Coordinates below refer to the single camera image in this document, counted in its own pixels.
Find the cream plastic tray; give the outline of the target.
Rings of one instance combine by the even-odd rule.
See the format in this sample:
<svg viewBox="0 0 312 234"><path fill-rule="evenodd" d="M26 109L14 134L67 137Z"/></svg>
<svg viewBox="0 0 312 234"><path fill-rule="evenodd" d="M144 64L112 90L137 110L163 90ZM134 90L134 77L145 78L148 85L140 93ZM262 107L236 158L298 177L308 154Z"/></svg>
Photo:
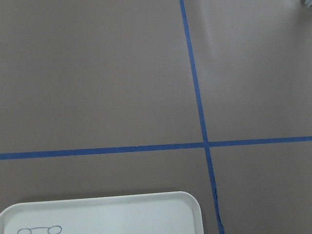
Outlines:
<svg viewBox="0 0 312 234"><path fill-rule="evenodd" d="M202 234L187 192L26 202L0 214L2 234Z"/></svg>

